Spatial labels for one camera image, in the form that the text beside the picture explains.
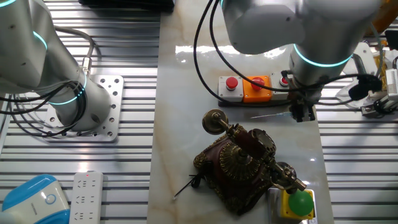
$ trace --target blue device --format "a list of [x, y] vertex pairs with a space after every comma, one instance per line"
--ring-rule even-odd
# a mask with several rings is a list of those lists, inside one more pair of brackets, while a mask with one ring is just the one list
[[68, 200], [55, 177], [39, 175], [12, 190], [4, 199], [4, 213], [11, 214], [15, 224], [68, 224]]

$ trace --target teal light ring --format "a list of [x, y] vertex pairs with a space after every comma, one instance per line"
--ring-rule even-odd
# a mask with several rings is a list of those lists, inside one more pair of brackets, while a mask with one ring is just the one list
[[16, 2], [17, 0], [8, 0], [6, 2], [0, 3], [0, 7], [8, 6], [9, 4], [12, 4]]
[[68, 104], [68, 103], [71, 103], [71, 102], [75, 101], [77, 99], [77, 97], [80, 96], [83, 93], [83, 91], [85, 90], [86, 84], [87, 84], [87, 76], [85, 75], [85, 85], [83, 86], [83, 89], [81, 89], [80, 93], [77, 96], [75, 96], [71, 100], [68, 100], [68, 101], [63, 102], [63, 103], [51, 103], [51, 102], [49, 102], [49, 103], [51, 105], [65, 105], [65, 104]]
[[43, 37], [41, 37], [38, 33], [33, 31], [33, 34], [35, 35], [35, 37], [37, 37], [39, 40], [41, 40], [44, 44], [45, 49], [47, 50], [47, 43], [45, 42], [45, 40], [43, 39]]
[[342, 65], [342, 64], [344, 64], [344, 63], [346, 63], [346, 62], [348, 62], [348, 60], [352, 57], [352, 55], [351, 55], [351, 56], [349, 56], [346, 60], [344, 60], [344, 61], [342, 61], [342, 62], [339, 62], [339, 63], [334, 63], [334, 64], [316, 63], [316, 62], [313, 62], [313, 61], [307, 59], [306, 57], [304, 57], [304, 55], [302, 55], [302, 54], [299, 52], [299, 50], [298, 50], [298, 48], [297, 48], [297, 46], [296, 46], [295, 44], [294, 44], [293, 46], [294, 46], [294, 49], [296, 50], [298, 56], [300, 56], [304, 61], [306, 61], [307, 63], [309, 63], [309, 64], [311, 64], [311, 65], [318, 66], [318, 67], [323, 67], [323, 68], [331, 68], [331, 67], [340, 66], [340, 65]]

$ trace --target ornate telephone base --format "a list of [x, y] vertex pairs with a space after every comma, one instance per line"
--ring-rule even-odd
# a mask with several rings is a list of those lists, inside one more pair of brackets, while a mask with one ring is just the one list
[[227, 135], [217, 139], [196, 156], [193, 165], [200, 169], [205, 161], [212, 161], [214, 169], [205, 174], [208, 186], [226, 205], [226, 208], [242, 215], [252, 209], [260, 197], [272, 186], [262, 180], [266, 173], [264, 163], [248, 156]]
[[248, 212], [271, 186], [288, 194], [307, 187], [293, 167], [275, 161], [276, 146], [265, 131], [247, 132], [238, 124], [229, 124], [218, 109], [207, 112], [202, 125], [209, 134], [226, 134], [197, 155], [193, 165], [229, 211], [237, 215]]

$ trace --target black cord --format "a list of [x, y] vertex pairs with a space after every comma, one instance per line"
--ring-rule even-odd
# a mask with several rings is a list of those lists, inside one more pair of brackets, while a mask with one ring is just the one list
[[[80, 89], [79, 89], [79, 88], [76, 88], [76, 90], [75, 90], [75, 94], [76, 94], [76, 95], [79, 94], [79, 92], [82, 91], [82, 89], [83, 89], [83, 87], [82, 87], [81, 85], [79, 85], [79, 87], [80, 87]], [[54, 136], [57, 136], [57, 135], [59, 135], [59, 134], [66, 133], [67, 131], [71, 130], [71, 129], [76, 125], [77, 121], [79, 121], [79, 120], [81, 119], [81, 117], [83, 117], [83, 115], [84, 115], [84, 113], [85, 113], [85, 111], [86, 111], [86, 106], [87, 106], [87, 104], [86, 104], [86, 95], [85, 95], [85, 93], [82, 93], [82, 94], [76, 99], [76, 102], [77, 102], [77, 105], [78, 105], [78, 111], [77, 111], [77, 113], [76, 113], [75, 119], [72, 121], [72, 124], [74, 124], [74, 125], [70, 126], [69, 128], [65, 128], [64, 130], [62, 130], [62, 131], [60, 131], [60, 132], [58, 132], [58, 133], [45, 132], [45, 131], [43, 131], [43, 130], [37, 128], [37, 127], [35, 127], [32, 123], [30, 123], [30, 122], [25, 118], [25, 116], [24, 116], [23, 114], [20, 114], [20, 116], [22, 117], [22, 119], [23, 119], [30, 127], [34, 128], [35, 130], [37, 130], [37, 131], [39, 131], [39, 132], [41, 132], [41, 133], [44, 133], [45, 135], [40, 134], [40, 133], [32, 133], [32, 132], [28, 131], [26, 128], [24, 128], [24, 127], [18, 122], [18, 120], [17, 120], [17, 118], [16, 118], [16, 116], [15, 116], [14, 114], [12, 114], [11, 116], [12, 116], [14, 122], [18, 125], [18, 127], [20, 127], [24, 132], [26, 132], [27, 134], [30, 134], [31, 136], [43, 137], [43, 138], [54, 137]]]
[[13, 99], [10, 99], [10, 98], [7, 99], [7, 98], [0, 97], [0, 101], [13, 102], [13, 103], [28, 103], [28, 102], [33, 102], [33, 101], [36, 101], [36, 100], [43, 100], [44, 98], [47, 98], [47, 97], [51, 96], [54, 93], [57, 94], [60, 90], [62, 90], [64, 87], [66, 87], [67, 85], [69, 85], [70, 83], [73, 83], [73, 82], [76, 82], [76, 81], [66, 82], [62, 86], [54, 89], [53, 91], [51, 91], [49, 93], [46, 93], [46, 94], [44, 94], [42, 96], [39, 96], [39, 97], [35, 97], [35, 98], [31, 98], [31, 99], [25, 99], [25, 100], [17, 100], [17, 99], [13, 100]]
[[393, 68], [393, 69], [397, 69], [397, 61], [398, 61], [398, 57], [396, 57], [396, 58], [392, 61], [392, 68]]
[[74, 35], [79, 35], [80, 37], [88, 40], [88, 42], [90, 43], [90, 48], [88, 49], [87, 55], [86, 57], [91, 57], [93, 56], [93, 52], [94, 52], [94, 47], [95, 47], [95, 41], [93, 40], [93, 38], [86, 34], [85, 32], [82, 32], [80, 30], [75, 30], [75, 29], [71, 29], [71, 28], [65, 28], [65, 27], [59, 27], [59, 26], [54, 26], [56, 31], [59, 32], [64, 32], [67, 34], [74, 34]]
[[283, 102], [279, 102], [279, 103], [274, 103], [272, 105], [247, 105], [247, 104], [244, 104], [244, 103], [235, 103], [235, 102], [228, 101], [228, 100], [226, 100], [224, 98], [221, 98], [215, 92], [213, 92], [213, 90], [211, 90], [211, 88], [207, 85], [207, 83], [203, 79], [203, 77], [201, 75], [201, 72], [200, 72], [200, 69], [199, 69], [197, 47], [198, 47], [198, 38], [199, 38], [200, 29], [201, 29], [201, 27], [203, 25], [203, 21], [205, 20], [205, 17], [207, 15], [207, 12], [208, 12], [212, 2], [213, 2], [213, 0], [209, 0], [205, 10], [203, 11], [203, 14], [202, 14], [202, 16], [200, 18], [199, 25], [198, 25], [198, 28], [197, 28], [197, 31], [196, 31], [196, 34], [195, 34], [195, 39], [193, 41], [193, 61], [194, 61], [194, 64], [195, 64], [195, 69], [197, 71], [198, 77], [199, 77], [201, 83], [203, 84], [203, 86], [215, 98], [217, 98], [218, 100], [226, 103], [227, 105], [231, 105], [231, 106], [242, 106], [242, 107], [250, 107], [250, 108], [269, 108], [269, 107], [275, 107], [275, 106], [289, 105], [290, 104], [289, 101], [283, 101]]
[[234, 71], [236, 74], [238, 74], [241, 78], [243, 78], [244, 80], [246, 80], [249, 83], [252, 83], [253, 85], [256, 85], [258, 87], [264, 88], [266, 90], [271, 90], [271, 91], [279, 91], [279, 92], [293, 92], [293, 91], [302, 91], [302, 90], [311, 90], [313, 88], [319, 88], [320, 86], [329, 84], [331, 82], [334, 82], [336, 80], [341, 80], [344, 78], [354, 78], [354, 77], [365, 77], [365, 76], [372, 76], [374, 77], [374, 75], [370, 75], [370, 74], [351, 74], [351, 75], [340, 75], [338, 77], [335, 78], [331, 78], [325, 81], [321, 81], [309, 86], [303, 86], [300, 88], [291, 88], [289, 90], [284, 90], [284, 89], [276, 89], [276, 88], [271, 88], [269, 86], [263, 86], [260, 85], [252, 80], [250, 80], [249, 78], [245, 77], [241, 72], [239, 72], [238, 70], [236, 70], [225, 58], [224, 55], [221, 53], [221, 51], [219, 50], [218, 46], [217, 46], [217, 42], [216, 39], [214, 37], [214, 30], [213, 30], [213, 21], [214, 21], [214, 16], [215, 16], [215, 12], [216, 12], [216, 8], [218, 6], [220, 0], [216, 0], [214, 6], [213, 6], [213, 10], [211, 11], [211, 15], [210, 15], [210, 37], [211, 37], [211, 41], [213, 42], [213, 45], [218, 53], [218, 55], [220, 56], [220, 58], [222, 59], [222, 61], [224, 61], [224, 63], [232, 70]]
[[[33, 112], [35, 110], [38, 110], [39, 108], [41, 108], [43, 105], [45, 105], [47, 102], [49, 102], [59, 91], [61, 91], [64, 87], [66, 87], [67, 85], [71, 84], [71, 82], [68, 82], [60, 87], [58, 87], [56, 90], [51, 91], [50, 96], [48, 96], [41, 104], [39, 104], [38, 106], [28, 109], [28, 110], [24, 110], [24, 111], [18, 111], [18, 112], [8, 112], [8, 111], [0, 111], [0, 114], [6, 114], [6, 115], [19, 115], [19, 114], [26, 114], [26, 113], [30, 113]], [[6, 99], [8, 102], [24, 102], [24, 100], [17, 100], [17, 99]]]

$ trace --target orange button housing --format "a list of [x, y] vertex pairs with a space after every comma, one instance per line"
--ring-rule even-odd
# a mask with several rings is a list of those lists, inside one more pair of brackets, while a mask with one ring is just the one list
[[[268, 76], [257, 76], [257, 77], [248, 77], [250, 80], [253, 78], [262, 78], [264, 80], [264, 86], [271, 87], [270, 80]], [[268, 102], [272, 98], [272, 92], [270, 90], [261, 89], [254, 90], [246, 80], [243, 80], [243, 103], [261, 103]]]

